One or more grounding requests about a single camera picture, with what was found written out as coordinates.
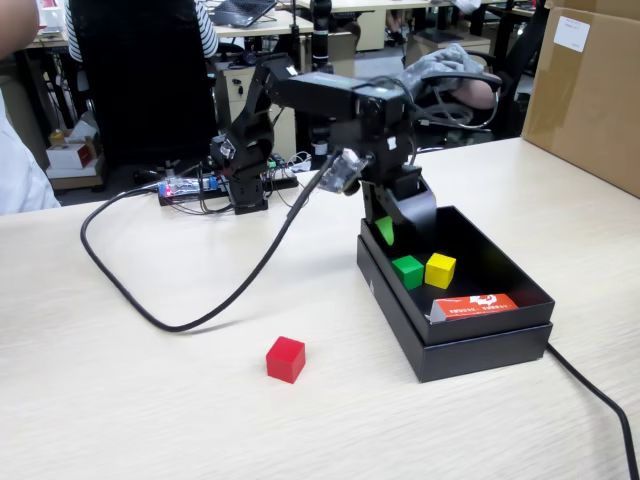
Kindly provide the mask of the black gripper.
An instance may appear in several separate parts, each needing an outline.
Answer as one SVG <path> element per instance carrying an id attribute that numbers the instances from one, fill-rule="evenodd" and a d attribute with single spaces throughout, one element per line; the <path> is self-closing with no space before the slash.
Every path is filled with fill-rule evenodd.
<path id="1" fill-rule="evenodd" d="M 401 165 L 385 171 L 367 168 L 361 183 L 366 220 L 387 246 L 395 243 L 394 224 L 414 232 L 428 245 L 435 244 L 436 197 L 420 167 Z M 388 214 L 375 189 L 388 193 Z"/>

